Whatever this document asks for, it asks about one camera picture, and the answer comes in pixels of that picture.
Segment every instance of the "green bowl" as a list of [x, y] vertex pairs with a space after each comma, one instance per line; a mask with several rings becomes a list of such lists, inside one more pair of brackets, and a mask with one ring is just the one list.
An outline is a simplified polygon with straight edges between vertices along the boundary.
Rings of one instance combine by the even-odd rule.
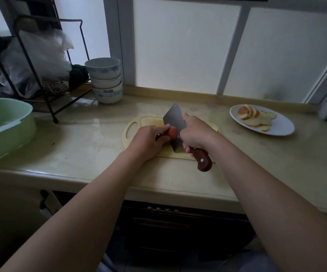
[[0, 98], [0, 158], [29, 142], [35, 135], [33, 106], [10, 98]]

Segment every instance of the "knife handle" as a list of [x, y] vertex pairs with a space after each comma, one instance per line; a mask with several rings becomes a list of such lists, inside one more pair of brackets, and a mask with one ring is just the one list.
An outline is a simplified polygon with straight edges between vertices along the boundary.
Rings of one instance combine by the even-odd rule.
[[193, 157], [197, 161], [197, 168], [199, 171], [207, 172], [212, 167], [212, 161], [207, 153], [207, 151], [199, 149], [199, 148], [193, 148], [190, 147], [191, 153], [193, 154]]

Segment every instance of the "plastic bag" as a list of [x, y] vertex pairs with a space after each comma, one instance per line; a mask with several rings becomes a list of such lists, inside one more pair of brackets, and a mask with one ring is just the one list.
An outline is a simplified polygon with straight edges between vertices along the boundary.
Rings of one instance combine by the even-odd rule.
[[[69, 80], [71, 65], [66, 60], [65, 51], [74, 47], [63, 31], [20, 31], [19, 34], [40, 81], [42, 77]], [[0, 60], [20, 96], [30, 98], [40, 89], [17, 38], [13, 38], [0, 54]], [[13, 95], [14, 92], [2, 72], [0, 83], [5, 87], [5, 93]]]

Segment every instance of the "countertop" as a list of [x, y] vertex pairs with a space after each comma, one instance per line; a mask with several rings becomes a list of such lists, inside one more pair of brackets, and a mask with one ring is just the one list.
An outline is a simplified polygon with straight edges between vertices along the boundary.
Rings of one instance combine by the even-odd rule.
[[[136, 116], [162, 117], [173, 100], [124, 95], [113, 105], [79, 100], [57, 115], [34, 113], [34, 139], [0, 159], [0, 171], [42, 174], [81, 182], [93, 180], [124, 150], [122, 132]], [[294, 134], [273, 137], [251, 131], [229, 115], [230, 106], [178, 101], [184, 112], [220, 127], [231, 142], [259, 165], [327, 213], [327, 123], [315, 114], [282, 112], [295, 125]], [[134, 176], [126, 198], [219, 211], [243, 212], [217, 164], [209, 172], [197, 163], [154, 157]]]

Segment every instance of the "white plate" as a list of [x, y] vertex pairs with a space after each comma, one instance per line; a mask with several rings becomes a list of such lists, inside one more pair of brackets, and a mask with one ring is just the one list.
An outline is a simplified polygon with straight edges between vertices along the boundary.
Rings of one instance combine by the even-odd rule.
[[255, 109], [258, 109], [260, 111], [262, 110], [265, 112], [272, 112], [272, 113], [276, 114], [277, 117], [272, 120], [270, 129], [266, 132], [261, 131], [259, 128], [250, 127], [250, 126], [246, 125], [243, 120], [241, 120], [239, 118], [238, 109], [240, 109], [241, 106], [242, 105], [236, 105], [236, 106], [231, 107], [230, 115], [237, 123], [239, 123], [240, 125], [243, 125], [244, 127], [248, 128], [248, 129], [251, 129], [251, 130], [259, 132], [259, 133], [268, 134], [270, 136], [288, 136], [288, 135], [292, 134], [295, 130], [292, 121], [290, 121], [284, 115], [282, 115], [276, 111], [273, 111], [271, 109], [267, 109], [267, 108], [256, 106], [256, 105], [249, 105], [249, 106], [251, 106]]

